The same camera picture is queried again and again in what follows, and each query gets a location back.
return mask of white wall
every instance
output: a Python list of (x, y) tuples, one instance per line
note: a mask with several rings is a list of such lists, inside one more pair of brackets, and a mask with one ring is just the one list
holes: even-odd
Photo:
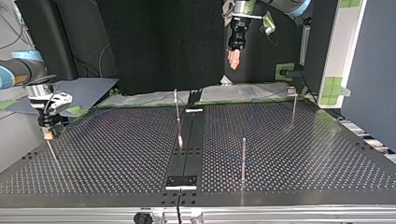
[[(358, 42), (366, 2), (367, 0), (361, 0), (359, 7), (338, 8), (321, 82), (319, 99), (321, 98), (325, 77), (342, 77), (342, 86), (347, 86), (347, 79)], [(344, 96), (340, 96), (337, 105), (319, 104), (319, 106), (322, 108), (340, 108), (343, 100)]]
[[(0, 13), (14, 27), (16, 31), (21, 30), (15, 14), (16, 11), (12, 0), (0, 0), (0, 6), (11, 10), (11, 15), (0, 8)], [(0, 16), (0, 47), (12, 43), (18, 37), (3, 17)], [(14, 45), (0, 49), (0, 60), (11, 58), (11, 52), (18, 49), (31, 49), (32, 47), (19, 40)], [(26, 95), (22, 88), (13, 88), (0, 91), (0, 101), (18, 99)], [(38, 147), (43, 142), (41, 131), (37, 124), (37, 116), (24, 114), (11, 114), (0, 111), (0, 172), (17, 161), (20, 157)]]

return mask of white panel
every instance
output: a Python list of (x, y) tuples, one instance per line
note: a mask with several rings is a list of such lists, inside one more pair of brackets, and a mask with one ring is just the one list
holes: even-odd
[[(361, 0), (359, 7), (343, 7), (337, 11), (319, 99), (321, 98), (325, 77), (342, 77), (342, 86), (347, 85), (366, 2), (367, 0)], [(339, 97), (337, 105), (319, 106), (322, 108), (340, 108), (343, 99), (344, 97)]]

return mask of gray surface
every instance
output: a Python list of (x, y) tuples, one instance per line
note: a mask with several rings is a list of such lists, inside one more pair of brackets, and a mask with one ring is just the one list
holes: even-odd
[(288, 86), (287, 83), (276, 82), (206, 87), (202, 92), (201, 102), (284, 98)]
[[(78, 78), (71, 81), (59, 81), (55, 83), (55, 89), (59, 84), (58, 91), (66, 91), (73, 96), (73, 102), (70, 107), (79, 105), (83, 109), (90, 109), (97, 101), (102, 98), (116, 83), (115, 78)], [(38, 114), (34, 110), (27, 97), (20, 99), (14, 105), (9, 106), (7, 111)], [(66, 110), (61, 112), (62, 116), (76, 118), (77, 115), (70, 114)]]
[(195, 206), (396, 204), (396, 166), (322, 110), (299, 103), (294, 123), (289, 102), (204, 111)]
[(396, 1), (368, 0), (347, 83), (342, 113), (390, 149), (396, 148), (393, 29)]
[[(285, 89), (288, 86), (284, 82), (211, 86), (204, 88), (202, 91), (201, 102), (284, 98), (286, 97)], [(183, 103), (187, 103), (189, 94), (189, 91), (179, 91), (177, 96)], [(175, 98), (172, 91), (157, 91), (134, 96), (113, 95), (105, 99), (100, 105), (160, 105), (174, 102)]]
[[(177, 93), (179, 103), (187, 103), (189, 94), (189, 91), (179, 91)], [(113, 95), (105, 99), (100, 105), (162, 105), (173, 104), (174, 102), (175, 95), (172, 91), (156, 91), (134, 96)]]
[(175, 112), (173, 107), (94, 111), (53, 142), (59, 163), (42, 146), (0, 175), (0, 207), (164, 205)]
[(0, 112), (0, 173), (44, 142), (38, 115)]

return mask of white cable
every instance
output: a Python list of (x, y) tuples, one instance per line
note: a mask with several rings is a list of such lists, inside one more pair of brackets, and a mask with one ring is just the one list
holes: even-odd
[(106, 49), (110, 47), (110, 44), (106, 45), (103, 49), (102, 49), (102, 53), (100, 53), (100, 57), (99, 57), (99, 75), (100, 77), (103, 77), (102, 74), (102, 58), (103, 58), (103, 54), (105, 53)]

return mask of metal bracket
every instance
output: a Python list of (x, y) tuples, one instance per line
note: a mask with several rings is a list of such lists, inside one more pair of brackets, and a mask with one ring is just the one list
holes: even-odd
[(166, 190), (196, 190), (197, 176), (169, 176), (165, 188)]
[(347, 89), (347, 88), (345, 88), (345, 87), (343, 87), (343, 88), (341, 89), (341, 95), (346, 96), (346, 97), (349, 97), (349, 96), (350, 96), (350, 90)]
[(204, 224), (204, 214), (200, 208), (191, 209), (191, 224)]

